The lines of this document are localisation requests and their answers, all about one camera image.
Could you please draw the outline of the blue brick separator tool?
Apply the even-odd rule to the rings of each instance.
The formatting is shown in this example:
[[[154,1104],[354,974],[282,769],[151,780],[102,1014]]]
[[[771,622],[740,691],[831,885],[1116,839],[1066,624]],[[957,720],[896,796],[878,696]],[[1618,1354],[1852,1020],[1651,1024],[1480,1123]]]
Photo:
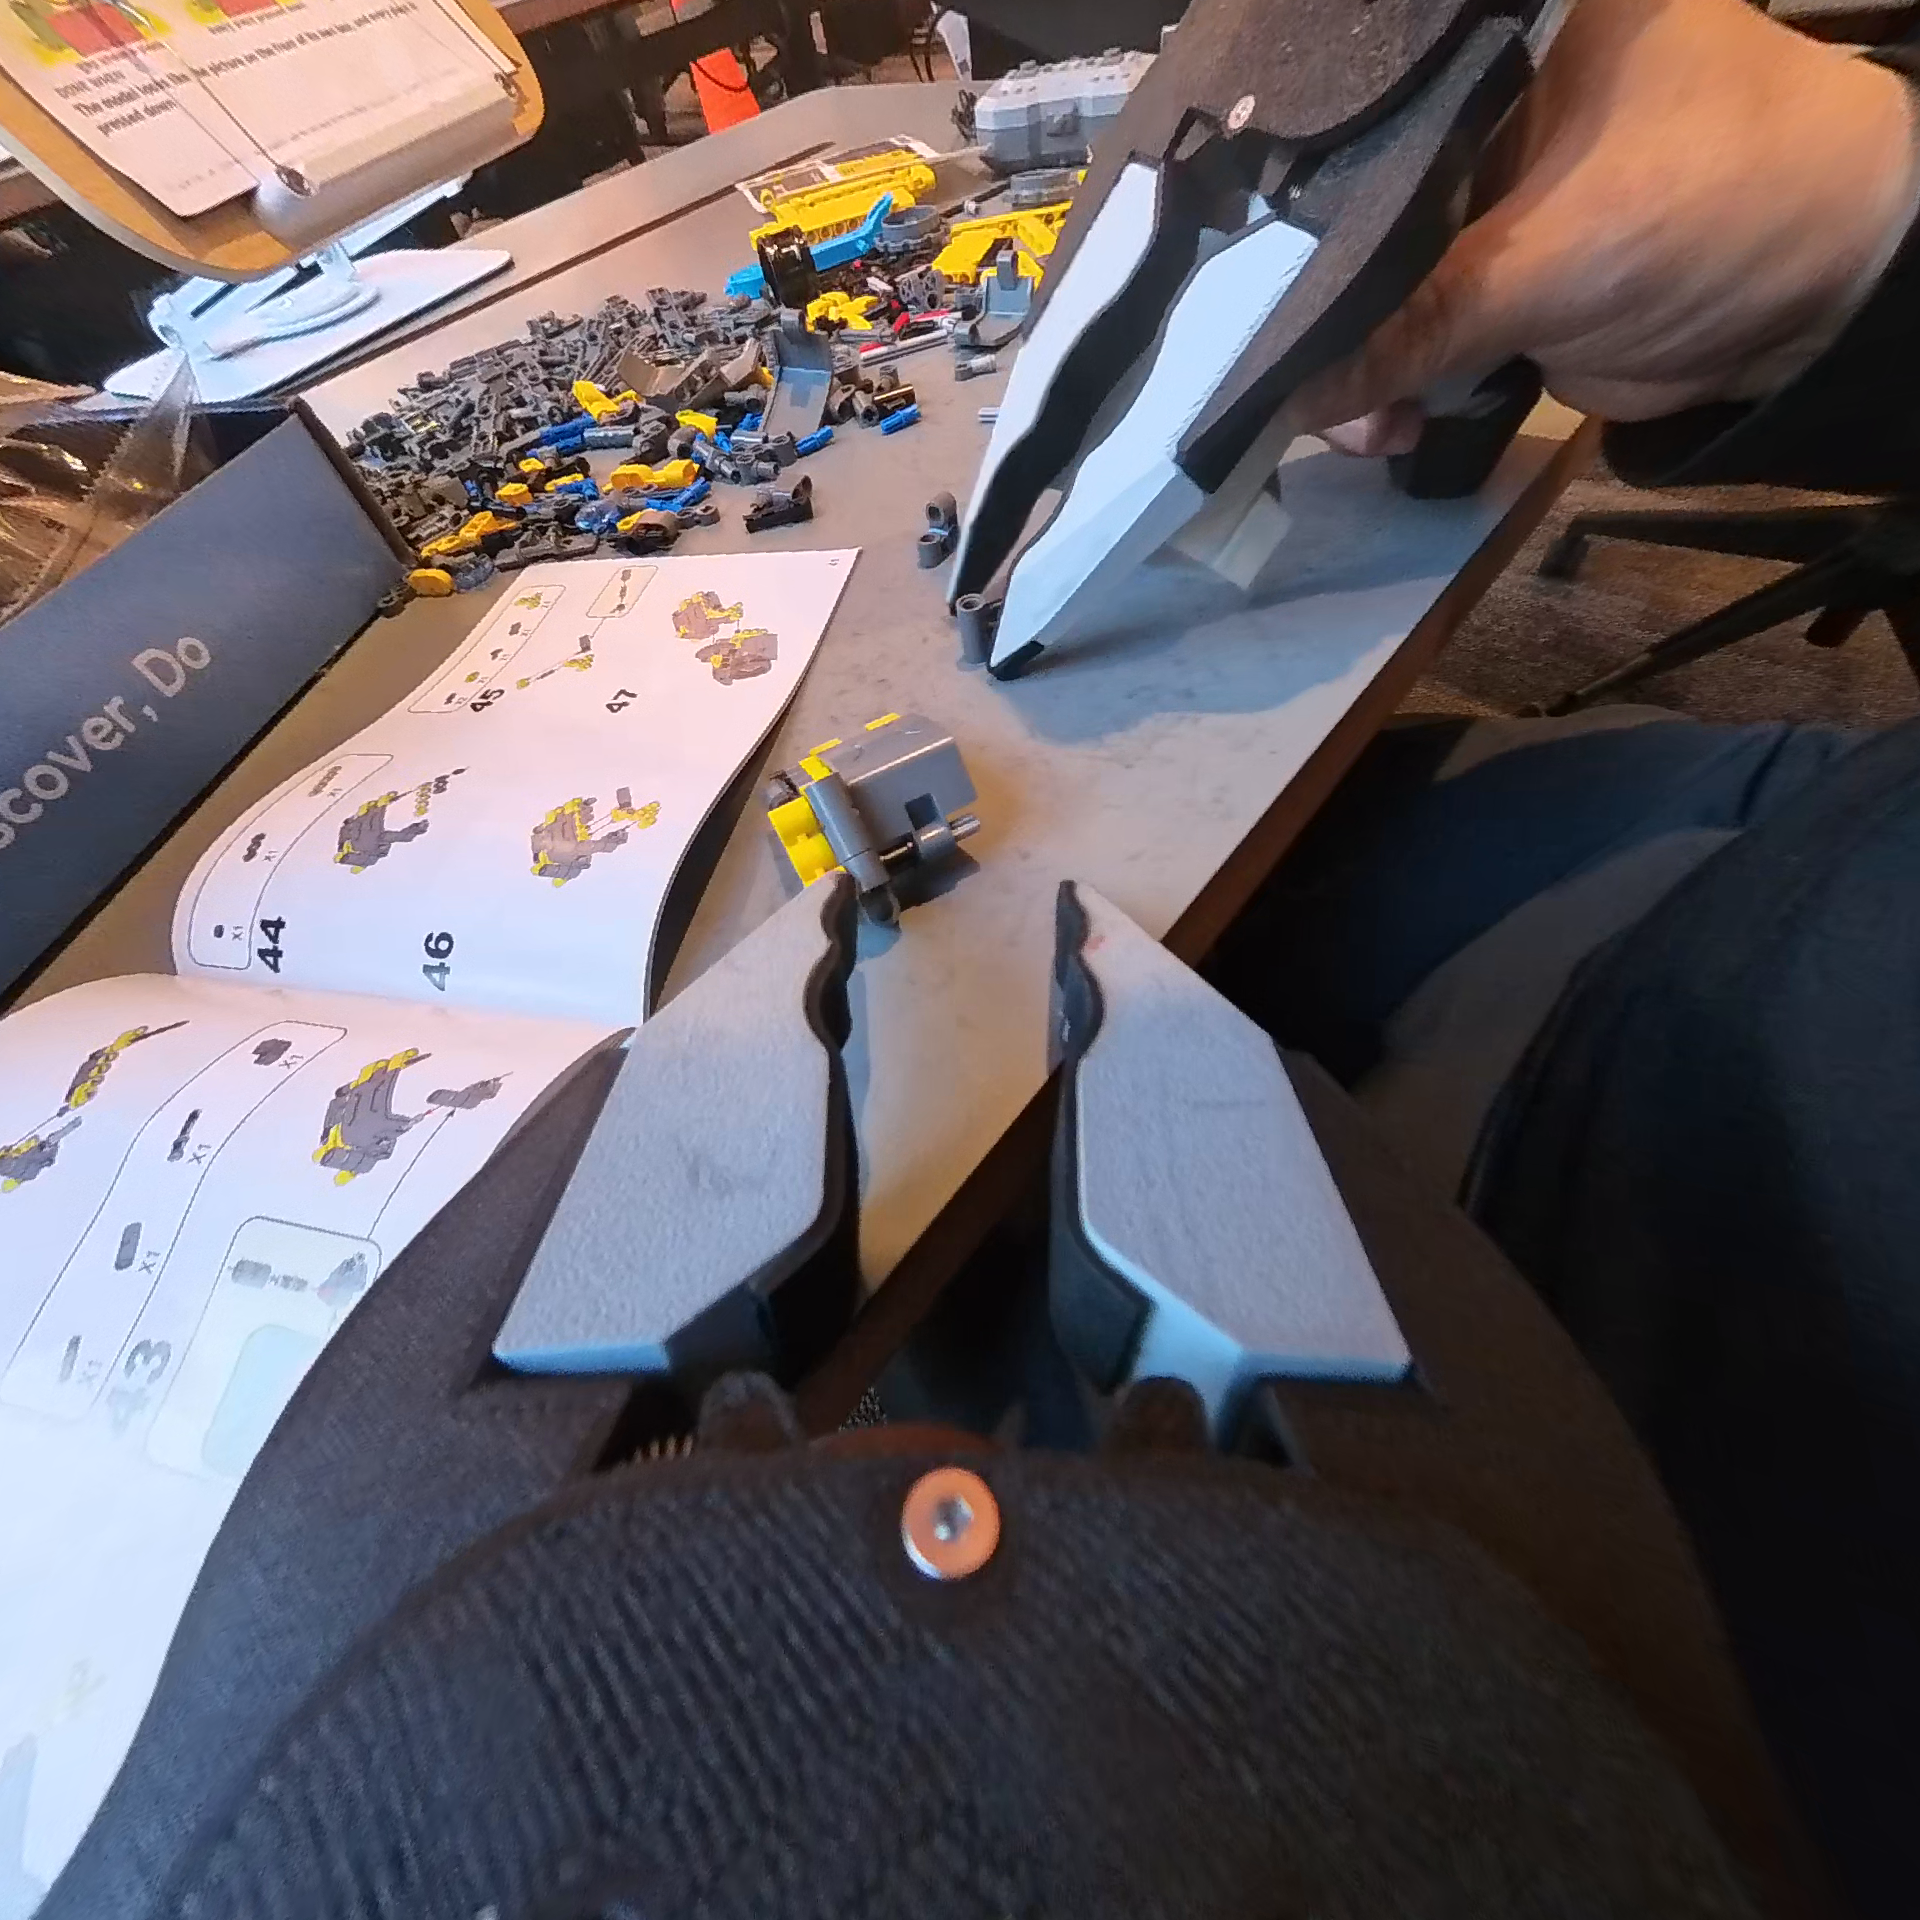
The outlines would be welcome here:
[[[869,208],[869,212],[843,233],[810,239],[808,233],[804,230],[808,245],[812,248],[816,268],[821,272],[821,287],[822,287],[822,276],[860,260],[862,256],[866,256],[876,248],[882,235],[882,227],[887,218],[892,215],[895,204],[896,204],[896,197],[892,192],[882,192],[876,198],[876,203]],[[757,252],[755,252],[755,265],[736,271],[729,278],[727,296],[730,300],[764,298]]]

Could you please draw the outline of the person's blue trouser leg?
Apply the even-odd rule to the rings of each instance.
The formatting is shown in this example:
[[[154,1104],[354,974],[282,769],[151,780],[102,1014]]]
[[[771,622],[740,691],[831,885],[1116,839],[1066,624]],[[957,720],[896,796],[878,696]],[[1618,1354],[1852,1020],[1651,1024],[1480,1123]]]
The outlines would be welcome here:
[[[1390,724],[1206,974],[1455,1196],[1581,966],[1899,729],[1647,706]]]

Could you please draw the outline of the large yellow panel brick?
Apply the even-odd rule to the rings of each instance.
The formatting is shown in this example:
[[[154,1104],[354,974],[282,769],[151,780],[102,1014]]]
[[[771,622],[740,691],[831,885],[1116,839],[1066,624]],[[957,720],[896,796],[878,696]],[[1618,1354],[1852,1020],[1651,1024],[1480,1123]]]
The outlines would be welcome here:
[[[895,197],[892,207],[896,210],[914,208],[934,194],[937,184],[938,174],[937,168],[932,168],[932,176],[923,172],[914,186],[908,186],[902,176],[888,183],[866,181],[776,204],[772,218],[764,218],[759,208],[759,222],[751,229],[748,247],[757,247],[755,237],[763,229],[799,227],[804,229],[810,239],[845,233],[862,220],[885,192]]]

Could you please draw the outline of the person's right hand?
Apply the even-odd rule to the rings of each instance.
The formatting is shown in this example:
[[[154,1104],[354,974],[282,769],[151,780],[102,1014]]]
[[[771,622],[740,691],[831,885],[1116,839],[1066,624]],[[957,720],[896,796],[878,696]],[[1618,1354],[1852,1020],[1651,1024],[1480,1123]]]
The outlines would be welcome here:
[[[1738,2],[1584,2],[1415,292],[1287,408],[1356,456],[1508,360],[1642,423],[1766,398],[1844,333],[1916,218],[1916,84]]]

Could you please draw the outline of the person's right forearm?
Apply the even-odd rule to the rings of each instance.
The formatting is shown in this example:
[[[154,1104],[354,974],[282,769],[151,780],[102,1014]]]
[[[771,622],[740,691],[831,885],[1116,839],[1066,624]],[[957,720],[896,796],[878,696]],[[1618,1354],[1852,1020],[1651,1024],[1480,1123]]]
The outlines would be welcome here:
[[[1636,486],[1916,484],[1916,42],[1751,5],[1582,5],[1594,276],[1578,406]]]

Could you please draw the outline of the black chair base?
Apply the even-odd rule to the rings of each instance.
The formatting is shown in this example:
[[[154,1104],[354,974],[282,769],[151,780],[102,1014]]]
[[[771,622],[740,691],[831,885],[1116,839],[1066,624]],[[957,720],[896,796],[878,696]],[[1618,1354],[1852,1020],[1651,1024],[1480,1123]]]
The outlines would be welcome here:
[[[1539,573],[1572,581],[1596,540],[1789,565],[1778,581],[1745,594],[1635,655],[1588,684],[1521,708],[1568,717],[1672,670],[1731,650],[1808,616],[1804,640],[1836,650],[1885,614],[1911,670],[1918,668],[1918,507],[1915,498],[1776,508],[1581,512],[1556,536]]]

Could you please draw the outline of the open blue cardboard box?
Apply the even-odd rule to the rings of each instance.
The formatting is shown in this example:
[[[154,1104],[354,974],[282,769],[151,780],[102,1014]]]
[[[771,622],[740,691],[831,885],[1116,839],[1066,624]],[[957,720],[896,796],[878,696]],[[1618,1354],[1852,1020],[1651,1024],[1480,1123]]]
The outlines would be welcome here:
[[[373,622],[402,540],[302,398],[218,406],[213,465],[5,626],[13,997]]]

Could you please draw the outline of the clipboard with instruction sheet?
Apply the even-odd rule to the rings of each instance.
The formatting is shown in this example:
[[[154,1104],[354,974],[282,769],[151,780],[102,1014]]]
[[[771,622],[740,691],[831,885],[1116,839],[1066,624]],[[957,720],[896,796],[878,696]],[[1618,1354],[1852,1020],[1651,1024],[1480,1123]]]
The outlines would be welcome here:
[[[492,5],[6,2],[5,150],[123,247],[258,281],[545,121]]]

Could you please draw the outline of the printed sticker sheet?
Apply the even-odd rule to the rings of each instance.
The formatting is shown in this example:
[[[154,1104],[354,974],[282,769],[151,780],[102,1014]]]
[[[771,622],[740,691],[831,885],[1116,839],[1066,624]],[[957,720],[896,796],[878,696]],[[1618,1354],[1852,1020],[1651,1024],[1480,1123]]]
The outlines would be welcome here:
[[[824,155],[780,162],[769,170],[736,183],[740,197],[761,210],[764,220],[776,216],[776,207],[806,194],[840,191],[846,184],[902,179],[908,186],[934,174],[941,150],[904,134],[882,136],[872,142],[831,148]]]

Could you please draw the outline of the white clipboard stand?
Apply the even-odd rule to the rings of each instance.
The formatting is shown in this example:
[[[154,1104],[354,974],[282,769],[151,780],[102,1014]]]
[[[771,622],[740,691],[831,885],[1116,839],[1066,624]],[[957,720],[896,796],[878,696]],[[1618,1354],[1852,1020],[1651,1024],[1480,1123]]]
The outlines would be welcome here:
[[[151,402],[180,370],[204,404],[305,387],[324,366],[424,316],[512,265],[508,252],[374,252],[345,245],[251,283],[190,278],[156,296],[156,348],[102,381],[108,396]]]

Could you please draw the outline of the instruction booklet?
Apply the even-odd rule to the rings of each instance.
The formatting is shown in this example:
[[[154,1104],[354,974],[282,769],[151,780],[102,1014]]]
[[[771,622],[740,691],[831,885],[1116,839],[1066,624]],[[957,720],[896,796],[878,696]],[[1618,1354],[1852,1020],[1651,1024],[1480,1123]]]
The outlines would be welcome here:
[[[243,1477],[326,1345],[565,1077],[858,549],[526,573],[218,839],[171,973],[5,1020],[5,1916],[116,1779]]]

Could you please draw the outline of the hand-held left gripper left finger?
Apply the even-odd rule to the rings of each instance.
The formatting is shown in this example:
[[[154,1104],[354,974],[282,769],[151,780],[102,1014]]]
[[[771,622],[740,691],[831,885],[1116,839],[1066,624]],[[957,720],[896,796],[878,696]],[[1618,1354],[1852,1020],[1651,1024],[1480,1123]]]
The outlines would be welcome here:
[[[852,1321],[857,888],[812,882],[637,1032],[492,1338],[538,1376],[806,1374]]]

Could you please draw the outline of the grey yellow brick assembly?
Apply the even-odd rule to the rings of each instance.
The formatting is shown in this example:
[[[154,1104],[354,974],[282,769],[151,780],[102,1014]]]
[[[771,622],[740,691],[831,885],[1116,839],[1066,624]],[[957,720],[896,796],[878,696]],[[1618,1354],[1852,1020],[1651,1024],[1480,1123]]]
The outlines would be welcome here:
[[[980,829],[958,741],[923,714],[887,713],[778,769],[763,796],[784,868],[808,888],[843,875],[869,924],[947,887]]]

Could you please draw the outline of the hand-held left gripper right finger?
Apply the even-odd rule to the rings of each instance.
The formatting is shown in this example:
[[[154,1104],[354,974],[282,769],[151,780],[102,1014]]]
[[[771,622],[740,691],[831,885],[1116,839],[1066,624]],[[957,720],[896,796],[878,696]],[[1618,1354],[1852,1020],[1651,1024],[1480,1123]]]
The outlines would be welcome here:
[[[1411,1389],[1273,1038],[1090,885],[1061,885],[1054,927],[1049,1317],[1100,1422],[1144,1383],[1208,1439],[1241,1439],[1273,1383]]]

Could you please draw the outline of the clear plastic bags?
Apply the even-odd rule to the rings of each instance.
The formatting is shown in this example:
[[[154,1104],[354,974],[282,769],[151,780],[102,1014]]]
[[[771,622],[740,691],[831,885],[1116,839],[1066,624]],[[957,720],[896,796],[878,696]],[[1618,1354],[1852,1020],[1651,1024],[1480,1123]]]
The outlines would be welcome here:
[[[133,413],[93,400],[2,375],[5,622],[133,540],[206,472],[186,373]]]

